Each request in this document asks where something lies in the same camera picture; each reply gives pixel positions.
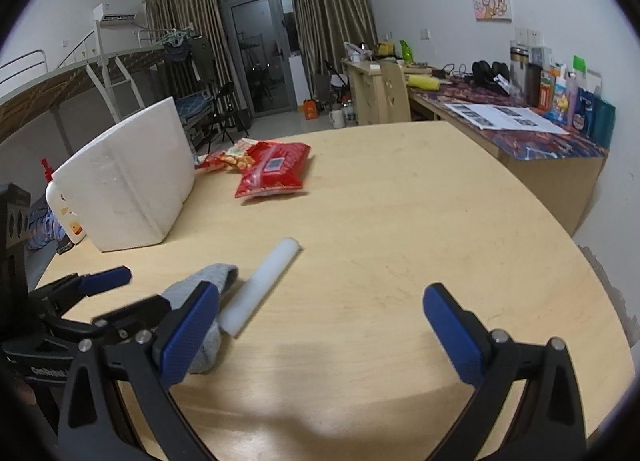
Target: metal screw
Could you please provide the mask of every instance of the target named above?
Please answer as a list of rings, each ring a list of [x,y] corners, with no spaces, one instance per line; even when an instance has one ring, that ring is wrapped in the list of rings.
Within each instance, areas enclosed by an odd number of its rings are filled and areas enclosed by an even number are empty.
[[[509,334],[504,329],[494,329],[491,332],[491,338],[495,343],[504,344],[509,340]]]
[[[83,353],[85,353],[89,349],[91,349],[91,346],[92,346],[91,339],[85,338],[84,340],[81,340],[80,343],[78,344],[78,349],[80,349]]]
[[[566,344],[564,343],[564,340],[562,340],[561,338],[553,337],[551,339],[551,346],[556,351],[562,351],[566,347]]]
[[[151,332],[147,329],[143,329],[142,331],[138,331],[136,333],[136,342],[138,342],[140,345],[146,344],[147,342],[149,342],[149,340],[151,340],[151,337]]]

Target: paper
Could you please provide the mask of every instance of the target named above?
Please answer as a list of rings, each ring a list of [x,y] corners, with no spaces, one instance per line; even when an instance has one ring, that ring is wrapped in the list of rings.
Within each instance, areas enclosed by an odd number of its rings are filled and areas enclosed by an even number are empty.
[[[529,108],[487,104],[446,104],[446,106],[480,129],[568,134],[564,129],[535,114]]]

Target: white roll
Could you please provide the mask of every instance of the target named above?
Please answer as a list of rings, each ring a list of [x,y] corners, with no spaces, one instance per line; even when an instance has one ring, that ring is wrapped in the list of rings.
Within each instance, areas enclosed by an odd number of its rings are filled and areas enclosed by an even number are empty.
[[[283,239],[220,312],[220,329],[233,337],[238,335],[299,250],[300,244],[295,239]]]

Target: green sticky note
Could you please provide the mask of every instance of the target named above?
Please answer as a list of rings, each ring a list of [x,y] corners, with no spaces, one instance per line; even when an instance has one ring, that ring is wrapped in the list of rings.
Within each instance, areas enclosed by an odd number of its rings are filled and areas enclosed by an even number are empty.
[[[587,63],[581,56],[574,55],[574,69],[587,73]]]

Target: air conditioner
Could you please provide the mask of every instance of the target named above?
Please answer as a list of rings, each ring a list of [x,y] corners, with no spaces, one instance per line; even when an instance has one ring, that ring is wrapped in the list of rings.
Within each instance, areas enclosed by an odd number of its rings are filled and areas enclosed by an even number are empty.
[[[117,26],[119,24],[133,24],[137,14],[112,14],[107,11],[108,6],[104,3],[98,4],[94,8],[94,20],[100,23],[103,28]]]

